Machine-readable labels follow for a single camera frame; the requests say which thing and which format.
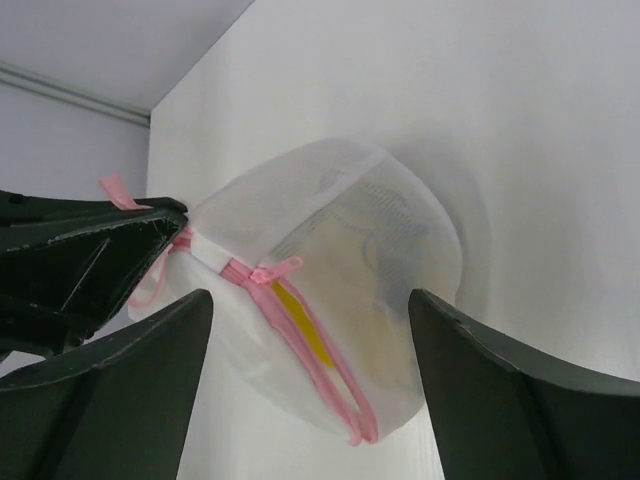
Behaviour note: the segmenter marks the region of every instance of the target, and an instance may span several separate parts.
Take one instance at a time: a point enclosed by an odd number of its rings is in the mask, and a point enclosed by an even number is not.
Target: white mesh bag
[[[409,294],[453,302],[462,254],[443,207],[389,153],[342,138],[293,150],[204,201],[187,234],[132,317],[207,288],[230,361],[281,408],[354,445],[417,413]]]

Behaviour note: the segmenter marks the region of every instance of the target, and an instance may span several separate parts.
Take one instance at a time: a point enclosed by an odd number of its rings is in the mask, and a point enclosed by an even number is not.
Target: ceiling trim
[[[0,84],[81,107],[149,128],[151,112],[64,85],[56,80],[0,61]]]

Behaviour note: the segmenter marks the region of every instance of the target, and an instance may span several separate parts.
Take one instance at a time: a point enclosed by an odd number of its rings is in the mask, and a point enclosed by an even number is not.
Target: zipper pull
[[[256,268],[249,279],[256,282],[259,285],[269,284],[286,274],[294,272],[302,267],[304,262],[300,257],[291,257],[282,263],[273,265],[272,267],[258,267]]]

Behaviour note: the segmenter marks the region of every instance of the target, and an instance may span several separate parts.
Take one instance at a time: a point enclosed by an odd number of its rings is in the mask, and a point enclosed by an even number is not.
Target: ceiling
[[[7,0],[0,62],[151,110],[253,0]]]

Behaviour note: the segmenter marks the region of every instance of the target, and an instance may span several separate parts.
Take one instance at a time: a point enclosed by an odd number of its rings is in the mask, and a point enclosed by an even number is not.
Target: white fabric
[[[299,257],[302,268],[286,278],[328,334],[325,348],[337,346],[356,385],[342,378],[337,365],[343,360],[333,353],[320,368],[345,402],[356,405],[350,390],[359,388],[373,409],[375,418],[366,416],[364,404],[352,408],[362,430],[375,425],[367,435],[379,441],[419,411],[424,396],[409,295],[427,288],[453,302],[462,249],[444,208],[389,153],[353,139],[320,140],[247,172],[189,218],[191,252],[170,254],[166,284],[145,314],[189,288],[206,288],[216,306],[217,335],[240,375],[284,410],[348,439],[352,427],[340,423],[326,394],[315,390],[309,367],[271,326],[264,306],[220,276],[232,258],[253,269]]]

